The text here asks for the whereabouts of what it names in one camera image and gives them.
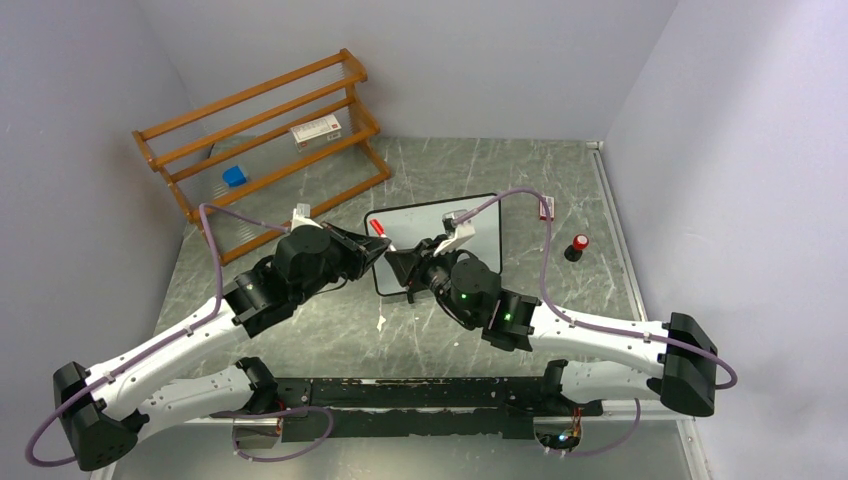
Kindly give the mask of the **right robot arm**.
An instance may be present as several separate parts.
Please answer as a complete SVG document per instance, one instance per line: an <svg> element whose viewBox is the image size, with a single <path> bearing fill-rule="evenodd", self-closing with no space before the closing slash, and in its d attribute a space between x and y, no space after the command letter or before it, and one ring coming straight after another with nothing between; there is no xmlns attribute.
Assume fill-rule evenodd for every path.
<svg viewBox="0 0 848 480"><path fill-rule="evenodd" d="M550 413L631 398L659 400L693 417L715 412L717 366L711 359L718 350L688 314L639 322L550 307L503 288L500 275L474 254L436 254L429 240L389 250L385 258L408 294L432 293L446 314L467 330L480 330L495 348L588 357L586 363L556 361L552 379L539 389Z"/></svg>

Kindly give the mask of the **small whiteboard with black frame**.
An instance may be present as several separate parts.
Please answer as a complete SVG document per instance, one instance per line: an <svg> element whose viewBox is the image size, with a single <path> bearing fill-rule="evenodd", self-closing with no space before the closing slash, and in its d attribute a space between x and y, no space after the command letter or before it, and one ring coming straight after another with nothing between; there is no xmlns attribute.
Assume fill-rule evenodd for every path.
<svg viewBox="0 0 848 480"><path fill-rule="evenodd" d="M376 230L371 225L376 220L385 235L397 249L413 248L425 238L434 238L445 232L442 216L457 210L471 210L494 197L493 192L455 197L444 200L387 207L367 212L363 225L368 235ZM500 273L503 269L501 207L490 206L472 219L475 236L462 248L474 253L490 270Z"/></svg>

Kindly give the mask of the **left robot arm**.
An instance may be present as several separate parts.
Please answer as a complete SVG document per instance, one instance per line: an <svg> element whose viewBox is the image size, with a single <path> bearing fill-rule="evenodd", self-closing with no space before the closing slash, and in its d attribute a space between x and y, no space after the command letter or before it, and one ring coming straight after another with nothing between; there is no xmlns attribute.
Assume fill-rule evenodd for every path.
<svg viewBox="0 0 848 480"><path fill-rule="evenodd" d="M52 377L54 417L85 472L104 468L160 431L206 414L261 416L277 383L256 357L216 374L183 379L190 364L289 319L327 285L356 281L391 247L384 236L327 222L296 223L273 254L223 285L190 316L110 360L69 362Z"/></svg>

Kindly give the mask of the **red and white marker pen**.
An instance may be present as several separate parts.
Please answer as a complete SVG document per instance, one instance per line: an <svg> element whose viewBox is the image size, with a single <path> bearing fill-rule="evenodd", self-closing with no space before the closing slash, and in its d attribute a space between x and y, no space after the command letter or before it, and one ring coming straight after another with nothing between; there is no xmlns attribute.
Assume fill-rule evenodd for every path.
<svg viewBox="0 0 848 480"><path fill-rule="evenodd" d="M385 229L384 229L383 225L381 224L381 222L380 222L378 219L376 219L376 218L371 218L371 219L368 221L368 224L372 227L372 229L374 230L374 232L375 232L375 233L376 233L376 234L377 234L380 238L383 238L383 239L386 239L386 240L388 240L388 241L389 241L389 246L388 246L388 250L389 250L389 251L391 251L391 252L396 252L396 251L397 251L397 248L395 247L394 243L392 242L392 240L391 240L391 239L389 238L389 236L387 235L387 233L386 233L386 231L385 231Z"/></svg>

